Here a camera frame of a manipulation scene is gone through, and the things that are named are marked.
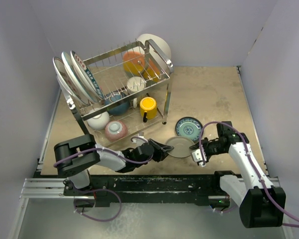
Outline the grey green small plate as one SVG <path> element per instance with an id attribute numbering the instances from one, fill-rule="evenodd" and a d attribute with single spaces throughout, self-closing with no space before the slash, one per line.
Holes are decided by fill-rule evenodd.
<path id="1" fill-rule="evenodd" d="M 169 138 L 166 143 L 167 146 L 172 146 L 174 149 L 168 154 L 175 158 L 186 158 L 191 155 L 190 147 L 194 145 L 194 142 L 182 136 L 174 136 Z"/>

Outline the blue white porcelain saucer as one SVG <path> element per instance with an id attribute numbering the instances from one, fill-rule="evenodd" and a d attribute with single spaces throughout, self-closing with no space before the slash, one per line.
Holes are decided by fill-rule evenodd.
<path id="1" fill-rule="evenodd" d="M 199 139 L 202 130 L 202 123 L 194 117 L 183 117 L 179 119 L 175 125 L 177 136 L 187 137 L 192 141 Z"/>

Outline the black white patterned bowl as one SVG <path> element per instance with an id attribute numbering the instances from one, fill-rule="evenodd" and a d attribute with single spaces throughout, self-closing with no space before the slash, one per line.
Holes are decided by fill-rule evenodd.
<path id="1" fill-rule="evenodd" d="M 119 120 L 110 121 L 105 127 L 105 136 L 111 142 L 125 137 L 127 133 L 127 126 Z"/>

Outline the yellow translucent mug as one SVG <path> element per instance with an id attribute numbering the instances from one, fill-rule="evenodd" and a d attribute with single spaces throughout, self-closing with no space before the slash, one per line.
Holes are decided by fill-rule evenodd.
<path id="1" fill-rule="evenodd" d="M 140 101 L 140 113 L 143 122 L 153 119 L 157 115 L 157 102 L 153 97 L 144 97 Z"/>

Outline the dark blue ceramic bowl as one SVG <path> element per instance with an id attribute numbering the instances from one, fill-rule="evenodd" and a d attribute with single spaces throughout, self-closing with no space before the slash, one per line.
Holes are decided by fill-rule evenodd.
<path id="1" fill-rule="evenodd" d="M 111 103 L 117 102 L 126 97 L 126 94 L 123 92 L 110 92 L 105 96 L 105 105 L 109 105 Z M 130 107 L 130 102 L 122 102 L 114 108 L 108 110 L 107 112 L 113 116 L 120 116 L 127 112 Z"/>

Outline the plain white bowl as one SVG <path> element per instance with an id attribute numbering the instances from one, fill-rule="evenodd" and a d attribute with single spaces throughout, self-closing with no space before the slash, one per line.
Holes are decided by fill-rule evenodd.
<path id="1" fill-rule="evenodd" d="M 109 116 L 108 112 L 101 113 L 101 114 L 87 120 L 87 124 L 93 130 L 105 129 L 106 125 L 109 122 L 110 122 L 110 116 Z"/>

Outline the white plate with red characters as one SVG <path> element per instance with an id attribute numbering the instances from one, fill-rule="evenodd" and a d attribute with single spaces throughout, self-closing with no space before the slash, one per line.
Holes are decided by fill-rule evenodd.
<path id="1" fill-rule="evenodd" d="M 87 97 L 85 97 L 83 94 L 81 94 L 80 91 L 77 89 L 77 87 L 73 84 L 71 78 L 69 77 L 68 73 L 66 72 L 65 65 L 64 65 L 63 61 L 58 57 L 54 57 L 53 65 L 54 65 L 56 74 L 59 78 L 60 84 L 66 89 L 66 91 L 72 97 L 74 97 L 80 103 L 88 106 L 90 101 L 88 100 Z"/>

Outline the white watermelon pattern plate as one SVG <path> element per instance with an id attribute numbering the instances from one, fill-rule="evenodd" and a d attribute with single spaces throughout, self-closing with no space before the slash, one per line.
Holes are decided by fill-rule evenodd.
<path id="1" fill-rule="evenodd" d="M 84 96 L 85 99 L 88 100 L 86 105 L 89 105 L 90 103 L 97 103 L 98 98 L 97 98 L 96 94 L 94 93 L 94 91 L 91 91 L 85 85 L 86 78 L 84 76 L 80 77 L 80 74 L 78 73 L 79 70 L 76 70 L 71 56 L 67 52 L 63 51 L 61 53 L 61 58 L 64 62 L 66 72 L 68 73 L 71 81 L 77 88 L 77 91 L 80 93 L 80 95 Z"/>

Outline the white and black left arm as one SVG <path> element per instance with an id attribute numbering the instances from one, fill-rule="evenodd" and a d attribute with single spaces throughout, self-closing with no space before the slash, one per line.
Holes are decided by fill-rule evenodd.
<path id="1" fill-rule="evenodd" d="M 58 176 L 68 178 L 81 195 L 92 191 L 89 168 L 98 165 L 118 173 L 128 173 L 150 161 L 161 162 L 174 147 L 153 139 L 134 136 L 137 146 L 115 151 L 95 141 L 94 136 L 85 134 L 54 146 Z"/>

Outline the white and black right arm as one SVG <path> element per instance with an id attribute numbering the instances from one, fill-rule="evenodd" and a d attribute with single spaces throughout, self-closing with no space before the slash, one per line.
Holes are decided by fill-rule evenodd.
<path id="1" fill-rule="evenodd" d="M 246 228 L 280 227 L 283 223 L 286 194 L 276 187 L 257 162 L 245 134 L 229 121 L 216 122 L 218 137 L 200 137 L 190 146 L 192 158 L 204 167 L 214 155 L 229 154 L 240 169 L 242 181 L 233 174 L 222 175 L 211 183 L 217 195 L 225 192 L 239 208 L 240 219 Z"/>

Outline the stainless steel dish rack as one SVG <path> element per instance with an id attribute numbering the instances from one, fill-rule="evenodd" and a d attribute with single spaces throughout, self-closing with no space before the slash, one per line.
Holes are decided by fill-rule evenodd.
<path id="1" fill-rule="evenodd" d="M 161 67 L 156 62 L 150 54 L 150 46 L 164 61 L 167 65 L 166 67 Z M 149 59 L 151 59 L 161 72 L 161 80 L 157 83 L 152 80 L 145 80 L 142 73 L 140 75 L 146 81 L 147 87 L 140 92 L 129 94 L 127 92 L 126 83 L 132 74 L 124 71 L 122 58 L 127 51 L 140 49 L 144 51 L 143 54 L 145 55 L 145 70 L 149 66 Z M 100 84 L 100 88 L 105 95 L 110 92 L 118 91 L 125 93 L 126 97 L 109 105 L 105 105 L 104 100 L 89 106 L 83 106 L 74 101 L 73 107 L 70 108 L 67 101 L 72 97 L 61 95 L 59 97 L 51 131 L 52 138 L 57 140 L 57 142 L 90 133 L 95 137 L 96 142 L 105 147 L 120 146 L 126 143 L 129 138 L 140 132 L 145 132 L 147 129 L 154 129 L 157 125 L 165 125 L 167 123 L 174 66 L 171 59 L 166 56 L 152 39 L 146 40 L 145 45 L 140 41 L 128 43 L 122 47 L 86 59 L 84 63 L 91 69 L 96 82 Z M 157 115 L 155 118 L 143 122 L 140 108 L 129 107 L 127 112 L 120 116 L 110 116 L 110 120 L 120 120 L 127 126 L 128 133 L 125 137 L 111 142 L 106 138 L 103 129 L 93 130 L 88 126 L 88 119 L 91 119 L 103 111 L 110 110 L 122 102 L 131 102 L 134 97 L 138 97 L 142 94 L 153 97 L 156 100 Z"/>

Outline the cream mug in rack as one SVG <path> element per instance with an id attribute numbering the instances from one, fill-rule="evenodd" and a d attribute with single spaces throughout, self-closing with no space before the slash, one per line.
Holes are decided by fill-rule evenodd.
<path id="1" fill-rule="evenodd" d="M 142 91 L 146 88 L 146 81 L 142 77 L 131 77 L 127 80 L 126 88 L 129 94 Z"/>

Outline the yellow plastic dish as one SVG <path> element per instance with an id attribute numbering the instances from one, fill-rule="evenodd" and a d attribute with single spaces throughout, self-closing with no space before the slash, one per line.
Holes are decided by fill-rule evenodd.
<path id="1" fill-rule="evenodd" d="M 151 59 L 149 59 L 148 68 L 143 72 L 143 77 L 145 80 L 152 80 L 155 83 L 161 80 L 161 72 Z"/>

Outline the large cream bowl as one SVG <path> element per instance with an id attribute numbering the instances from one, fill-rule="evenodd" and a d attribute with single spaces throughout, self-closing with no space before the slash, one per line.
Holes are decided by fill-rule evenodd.
<path id="1" fill-rule="evenodd" d="M 137 37 L 137 40 L 142 42 L 143 45 L 145 45 L 145 41 L 148 39 L 152 39 L 159 47 L 160 49 L 166 54 L 166 56 L 171 59 L 171 49 L 168 45 L 168 43 L 162 39 L 159 36 L 153 35 L 153 34 L 142 34 L 139 37 Z M 160 58 L 160 56 L 154 52 L 154 49 L 150 46 L 150 54 L 153 56 L 153 58 L 156 60 L 156 62 L 161 67 L 166 67 L 167 65 L 164 63 L 164 61 Z"/>

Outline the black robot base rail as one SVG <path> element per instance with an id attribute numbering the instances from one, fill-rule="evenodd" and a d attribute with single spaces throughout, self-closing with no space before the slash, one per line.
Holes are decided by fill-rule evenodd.
<path id="1" fill-rule="evenodd" d="M 64 180 L 65 196 L 73 196 L 79 207 L 109 207 L 111 203 L 194 204 L 229 206 L 229 196 L 220 188 L 221 176 L 232 171 L 188 175 L 93 175 L 90 186 L 76 190 Z"/>

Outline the aluminium frame rail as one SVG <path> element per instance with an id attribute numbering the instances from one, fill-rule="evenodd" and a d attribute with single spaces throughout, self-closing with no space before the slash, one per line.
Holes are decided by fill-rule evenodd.
<path id="1" fill-rule="evenodd" d="M 74 198 L 64 194 L 64 178 L 26 179 L 21 195 L 24 198 Z"/>

